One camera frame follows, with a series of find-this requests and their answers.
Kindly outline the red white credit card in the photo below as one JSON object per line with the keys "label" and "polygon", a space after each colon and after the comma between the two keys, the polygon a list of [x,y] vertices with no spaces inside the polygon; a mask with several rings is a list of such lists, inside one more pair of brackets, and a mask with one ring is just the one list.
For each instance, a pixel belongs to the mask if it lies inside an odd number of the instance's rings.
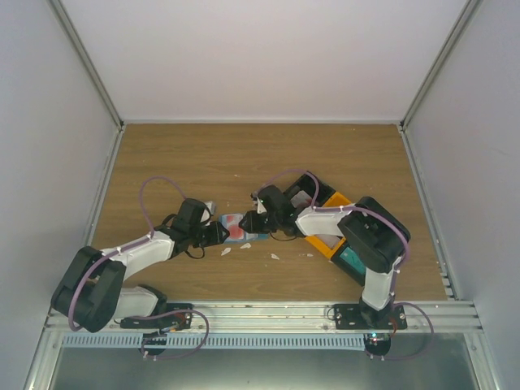
{"label": "red white credit card", "polygon": [[239,222],[243,218],[243,214],[223,214],[219,217],[219,222],[230,232],[227,242],[245,241],[246,233],[239,227]]}

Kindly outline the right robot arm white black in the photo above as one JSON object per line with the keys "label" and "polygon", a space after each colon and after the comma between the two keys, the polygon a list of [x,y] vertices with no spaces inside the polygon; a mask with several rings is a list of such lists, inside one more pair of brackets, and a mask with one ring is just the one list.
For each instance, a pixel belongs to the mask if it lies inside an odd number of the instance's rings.
{"label": "right robot arm white black", "polygon": [[363,325],[377,329],[388,321],[395,301],[397,272],[410,254],[410,234],[372,197],[338,206],[293,204],[278,187],[268,185],[253,195],[255,208],[239,227],[248,233],[282,231],[290,237],[336,236],[365,267],[359,300]]}

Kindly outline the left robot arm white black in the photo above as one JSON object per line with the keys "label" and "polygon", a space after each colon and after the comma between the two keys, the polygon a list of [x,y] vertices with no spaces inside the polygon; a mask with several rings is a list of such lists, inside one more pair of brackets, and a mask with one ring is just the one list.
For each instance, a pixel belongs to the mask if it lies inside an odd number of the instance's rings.
{"label": "left robot arm white black", "polygon": [[187,254],[191,247],[221,245],[229,231],[213,220],[214,203],[187,198],[143,237],[114,248],[78,250],[51,298],[52,309],[67,317],[74,332],[102,330],[111,320],[141,320],[161,327],[167,308],[150,287],[124,288],[124,281],[144,269]]}

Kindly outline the black card tray far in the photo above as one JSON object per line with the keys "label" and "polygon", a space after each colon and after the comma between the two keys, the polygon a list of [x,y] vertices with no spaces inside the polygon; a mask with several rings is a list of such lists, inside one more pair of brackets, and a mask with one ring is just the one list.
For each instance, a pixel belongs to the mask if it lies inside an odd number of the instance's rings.
{"label": "black card tray far", "polygon": [[299,174],[299,177],[283,191],[285,198],[282,205],[283,212],[306,208],[311,205],[311,202],[315,206],[324,206],[336,192],[332,186],[321,181],[310,171],[290,169],[288,173]]}

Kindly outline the black card tray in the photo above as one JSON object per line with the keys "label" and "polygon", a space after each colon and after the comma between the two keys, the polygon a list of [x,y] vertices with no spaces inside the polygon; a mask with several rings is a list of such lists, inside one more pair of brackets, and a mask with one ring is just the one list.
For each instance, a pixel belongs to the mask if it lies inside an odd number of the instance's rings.
{"label": "black card tray", "polygon": [[290,169],[288,173],[299,174],[299,177],[283,191],[285,198],[282,205],[283,212],[306,208],[311,205],[311,202],[315,206],[324,206],[336,192],[332,186],[321,181],[310,171]]}
{"label": "black card tray", "polygon": [[353,251],[348,242],[344,242],[331,256],[331,261],[360,286],[365,285],[366,266]]}

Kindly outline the pink white card in orange tray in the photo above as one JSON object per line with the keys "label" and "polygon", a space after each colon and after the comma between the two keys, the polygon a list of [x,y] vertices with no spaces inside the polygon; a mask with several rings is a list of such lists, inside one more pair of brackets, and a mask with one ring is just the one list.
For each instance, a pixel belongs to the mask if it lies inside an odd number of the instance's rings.
{"label": "pink white card in orange tray", "polygon": [[321,235],[320,240],[329,248],[333,249],[335,246],[337,246],[341,239],[338,236],[332,236],[332,235]]}

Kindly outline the orange card tray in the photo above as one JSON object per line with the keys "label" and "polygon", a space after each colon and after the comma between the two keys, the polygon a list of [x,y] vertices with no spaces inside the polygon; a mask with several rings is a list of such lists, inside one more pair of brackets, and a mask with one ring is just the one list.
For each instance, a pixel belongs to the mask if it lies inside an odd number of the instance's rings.
{"label": "orange card tray", "polygon": [[[314,246],[325,258],[331,260],[334,252],[346,241],[345,236],[341,233],[337,224],[340,221],[339,217],[335,217],[332,212],[319,213],[317,218],[314,218],[317,223],[316,226],[310,227],[311,235],[307,236],[305,240]],[[333,249],[329,249],[321,240],[321,235],[338,236],[341,241]]]}

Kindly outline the black card tray near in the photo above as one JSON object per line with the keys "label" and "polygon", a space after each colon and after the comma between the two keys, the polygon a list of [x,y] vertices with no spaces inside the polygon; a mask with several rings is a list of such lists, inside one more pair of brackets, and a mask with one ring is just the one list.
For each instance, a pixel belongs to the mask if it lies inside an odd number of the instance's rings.
{"label": "black card tray near", "polygon": [[331,261],[360,286],[365,285],[366,266],[353,251],[348,242],[344,242],[331,256]]}

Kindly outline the teal credit card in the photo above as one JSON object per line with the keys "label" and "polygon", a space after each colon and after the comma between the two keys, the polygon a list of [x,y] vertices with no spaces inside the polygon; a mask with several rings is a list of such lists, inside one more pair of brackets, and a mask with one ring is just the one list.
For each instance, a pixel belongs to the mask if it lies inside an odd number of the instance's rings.
{"label": "teal credit card", "polygon": [[348,246],[340,254],[342,262],[348,266],[352,271],[360,275],[365,275],[366,267],[358,257],[358,255]]}

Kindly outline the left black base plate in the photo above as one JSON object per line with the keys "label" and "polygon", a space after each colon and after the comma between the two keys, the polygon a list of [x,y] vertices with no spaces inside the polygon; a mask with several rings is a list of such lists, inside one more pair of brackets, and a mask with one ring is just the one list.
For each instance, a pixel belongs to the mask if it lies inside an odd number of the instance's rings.
{"label": "left black base plate", "polygon": [[155,309],[151,316],[157,316],[163,313],[175,311],[175,314],[169,314],[161,318],[155,319],[136,319],[123,318],[116,322],[123,329],[166,329],[171,328],[177,330],[189,329],[192,322],[192,314],[188,310],[193,309],[190,303],[170,303],[168,302],[163,308]]}

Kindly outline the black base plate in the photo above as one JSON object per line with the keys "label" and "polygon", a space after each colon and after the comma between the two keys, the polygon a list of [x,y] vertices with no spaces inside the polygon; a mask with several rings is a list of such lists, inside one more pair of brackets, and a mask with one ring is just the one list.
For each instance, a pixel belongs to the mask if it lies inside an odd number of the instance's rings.
{"label": "black base plate", "polygon": [[325,311],[328,320],[334,322],[336,330],[405,330],[408,328],[405,311],[394,307],[370,325],[363,317],[358,303],[336,303]]}
{"label": "black base plate", "polygon": [[169,314],[161,318],[155,319],[136,319],[123,318],[116,322],[123,329],[166,329],[171,328],[177,330],[189,329],[192,322],[192,314],[188,310],[193,309],[190,303],[170,303],[168,302],[163,308],[155,309],[151,316],[157,316],[163,313],[175,311],[175,314]]}

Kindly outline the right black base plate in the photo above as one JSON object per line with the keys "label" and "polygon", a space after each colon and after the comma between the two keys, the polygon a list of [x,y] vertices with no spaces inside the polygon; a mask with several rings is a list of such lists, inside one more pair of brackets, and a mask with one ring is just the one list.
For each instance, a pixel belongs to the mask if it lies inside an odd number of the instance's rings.
{"label": "right black base plate", "polygon": [[328,320],[334,322],[336,330],[405,330],[408,328],[405,311],[394,307],[370,325],[363,317],[358,303],[336,303],[325,311]]}

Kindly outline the aluminium front rail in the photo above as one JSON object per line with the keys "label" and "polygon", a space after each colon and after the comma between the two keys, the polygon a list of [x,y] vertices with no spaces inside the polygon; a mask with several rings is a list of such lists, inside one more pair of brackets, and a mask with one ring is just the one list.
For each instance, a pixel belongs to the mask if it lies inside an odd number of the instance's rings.
{"label": "aluminium front rail", "polygon": [[[194,301],[212,333],[367,333],[353,320],[338,329],[332,320],[332,301]],[[403,332],[481,333],[483,326],[469,301],[416,301],[405,306],[407,328]]]}

